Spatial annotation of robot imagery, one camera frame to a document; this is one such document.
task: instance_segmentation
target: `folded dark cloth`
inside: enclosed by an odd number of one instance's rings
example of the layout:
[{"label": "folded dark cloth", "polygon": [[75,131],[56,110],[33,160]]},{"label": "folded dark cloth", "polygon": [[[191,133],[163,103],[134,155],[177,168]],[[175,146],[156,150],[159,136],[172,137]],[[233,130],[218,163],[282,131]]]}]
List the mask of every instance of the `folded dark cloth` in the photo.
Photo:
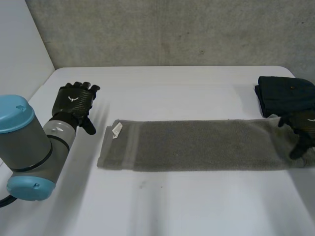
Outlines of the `folded dark cloth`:
[{"label": "folded dark cloth", "polygon": [[315,86],[304,79],[260,76],[255,92],[264,117],[315,110]]}]

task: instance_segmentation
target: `table surface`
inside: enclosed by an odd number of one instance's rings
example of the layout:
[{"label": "table surface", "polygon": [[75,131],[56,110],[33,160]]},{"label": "table surface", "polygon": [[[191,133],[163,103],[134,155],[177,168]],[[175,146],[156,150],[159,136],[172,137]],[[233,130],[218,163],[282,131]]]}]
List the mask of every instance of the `table surface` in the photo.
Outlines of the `table surface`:
[{"label": "table surface", "polygon": [[[1,236],[315,235],[313,169],[141,173],[98,169],[105,127],[116,119],[262,118],[259,76],[278,66],[86,67],[55,71],[30,100],[42,125],[59,87],[89,81],[97,93],[52,196],[0,209]],[[11,172],[0,167],[0,197]]]}]

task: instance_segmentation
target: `towel tag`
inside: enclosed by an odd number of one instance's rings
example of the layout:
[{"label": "towel tag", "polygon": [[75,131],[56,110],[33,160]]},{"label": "towel tag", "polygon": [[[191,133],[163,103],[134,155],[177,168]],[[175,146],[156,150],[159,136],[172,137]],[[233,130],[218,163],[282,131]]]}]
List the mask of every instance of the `towel tag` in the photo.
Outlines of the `towel tag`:
[{"label": "towel tag", "polygon": [[114,133],[113,139],[118,138],[118,135],[122,128],[123,128],[123,125],[120,122],[115,126],[115,128],[113,128],[112,130],[112,132]]}]

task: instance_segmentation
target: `towel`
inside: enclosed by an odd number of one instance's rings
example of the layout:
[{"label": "towel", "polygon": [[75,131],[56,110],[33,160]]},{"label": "towel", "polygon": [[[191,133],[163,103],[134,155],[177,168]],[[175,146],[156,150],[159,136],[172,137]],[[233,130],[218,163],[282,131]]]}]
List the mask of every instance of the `towel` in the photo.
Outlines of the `towel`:
[{"label": "towel", "polygon": [[[97,162],[110,170],[219,171],[284,170],[315,164],[311,148],[289,158],[298,141],[279,118],[257,120],[128,121],[107,127]],[[113,139],[112,129],[122,129]]]}]

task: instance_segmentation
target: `carbon fiber hand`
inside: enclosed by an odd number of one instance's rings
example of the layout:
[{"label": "carbon fiber hand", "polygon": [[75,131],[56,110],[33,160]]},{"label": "carbon fiber hand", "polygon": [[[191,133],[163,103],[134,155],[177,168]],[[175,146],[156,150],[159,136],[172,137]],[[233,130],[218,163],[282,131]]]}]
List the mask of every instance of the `carbon fiber hand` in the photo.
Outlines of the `carbon fiber hand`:
[{"label": "carbon fiber hand", "polygon": [[88,134],[93,135],[96,130],[88,115],[100,87],[93,85],[89,89],[90,86],[89,82],[83,84],[75,82],[73,85],[67,83],[61,87],[53,106],[52,115],[53,117],[62,115],[66,119],[70,119],[71,125],[76,123],[74,126],[83,127]]},{"label": "carbon fiber hand", "polygon": [[281,117],[278,127],[289,125],[299,141],[290,153],[290,158],[295,160],[302,157],[309,148],[315,147],[315,111],[303,111]]}]

